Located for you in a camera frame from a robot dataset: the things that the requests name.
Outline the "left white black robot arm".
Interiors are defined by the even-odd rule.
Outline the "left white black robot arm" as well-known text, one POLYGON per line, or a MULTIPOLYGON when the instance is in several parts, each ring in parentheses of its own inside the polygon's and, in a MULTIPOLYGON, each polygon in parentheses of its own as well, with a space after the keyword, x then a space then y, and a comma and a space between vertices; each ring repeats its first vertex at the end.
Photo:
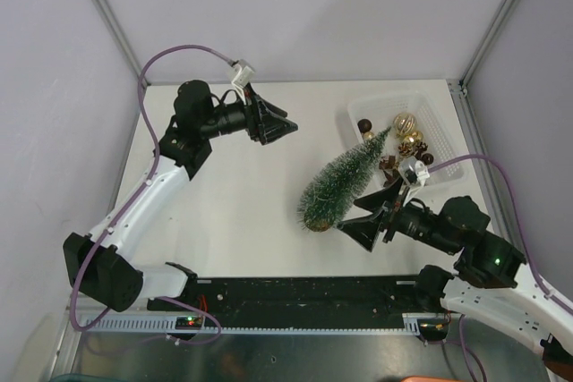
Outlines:
POLYGON ((141 237, 202 168, 212 152, 211 140, 246 132, 252 141, 268 145, 298 129, 286 111, 252 86, 232 91, 236 100, 228 104, 216 98, 204 81, 187 81, 179 87, 174 113, 141 182, 88 234, 72 233, 64 241, 73 288, 116 312, 129 309, 140 298, 166 296, 179 310, 197 302, 198 289, 187 282, 192 273, 185 267, 166 263, 143 268, 132 263, 141 237))

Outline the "pine cone ornament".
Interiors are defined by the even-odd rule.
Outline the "pine cone ornament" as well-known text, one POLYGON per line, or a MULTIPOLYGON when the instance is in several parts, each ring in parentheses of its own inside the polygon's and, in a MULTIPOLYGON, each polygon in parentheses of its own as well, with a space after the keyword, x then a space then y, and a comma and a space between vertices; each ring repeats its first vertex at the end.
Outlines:
POLYGON ((422 155, 428 150, 428 145, 423 141, 402 142, 398 145, 398 154, 402 158, 415 157, 420 159, 422 155))

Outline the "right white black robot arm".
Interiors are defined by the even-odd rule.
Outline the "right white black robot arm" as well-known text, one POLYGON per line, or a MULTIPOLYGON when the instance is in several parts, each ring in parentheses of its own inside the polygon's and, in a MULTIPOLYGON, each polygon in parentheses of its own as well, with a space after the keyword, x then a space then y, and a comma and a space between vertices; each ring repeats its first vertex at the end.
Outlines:
POLYGON ((448 199, 434 213, 397 186, 355 201, 368 216, 338 223, 364 249, 400 233, 456 257, 451 269, 425 266, 413 300, 423 311, 449 310, 510 336, 542 358, 557 376, 572 379, 571 301, 535 280, 525 255, 488 229, 490 217, 468 196, 448 199))

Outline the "small green bottlebrush christmas tree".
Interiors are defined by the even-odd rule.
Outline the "small green bottlebrush christmas tree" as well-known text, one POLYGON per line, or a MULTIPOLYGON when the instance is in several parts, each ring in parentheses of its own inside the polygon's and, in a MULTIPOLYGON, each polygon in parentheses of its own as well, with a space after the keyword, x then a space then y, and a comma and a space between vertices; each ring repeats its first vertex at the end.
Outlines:
POLYGON ((344 220, 381 161, 390 128, 326 164, 305 187, 296 214, 303 229, 323 233, 344 220))

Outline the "brown ribbon bow ornaments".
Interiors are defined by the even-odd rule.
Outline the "brown ribbon bow ornaments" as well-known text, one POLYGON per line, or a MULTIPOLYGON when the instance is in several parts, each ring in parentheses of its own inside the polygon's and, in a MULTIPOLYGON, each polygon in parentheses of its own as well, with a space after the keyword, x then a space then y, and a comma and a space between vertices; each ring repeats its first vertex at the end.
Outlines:
POLYGON ((379 163, 379 170, 384 178, 383 186, 390 186, 399 177, 397 158, 393 155, 383 157, 379 163))

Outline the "white perforated plastic basket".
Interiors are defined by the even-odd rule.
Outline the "white perforated plastic basket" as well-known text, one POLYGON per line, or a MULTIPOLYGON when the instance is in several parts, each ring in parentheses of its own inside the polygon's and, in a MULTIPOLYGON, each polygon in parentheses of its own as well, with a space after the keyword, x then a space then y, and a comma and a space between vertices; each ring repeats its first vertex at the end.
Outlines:
MULTIPOLYGON (((438 111, 431 99, 422 91, 403 90, 372 93, 351 101, 347 106, 347 112, 359 142, 363 141, 363 135, 358 128, 359 120, 370 120, 372 131, 375 133, 388 127, 392 128, 386 140, 383 156, 392 155, 398 158, 398 145, 402 140, 398 138, 393 128, 393 121, 401 113, 412 114, 415 117, 417 130, 423 134, 423 141, 428 145, 429 153, 434 156, 434 163, 431 167, 458 155, 458 148, 451 137, 451 133, 439 118, 438 111)), ((424 188, 440 190, 463 182, 465 179, 464 167, 453 165, 431 174, 424 188)))

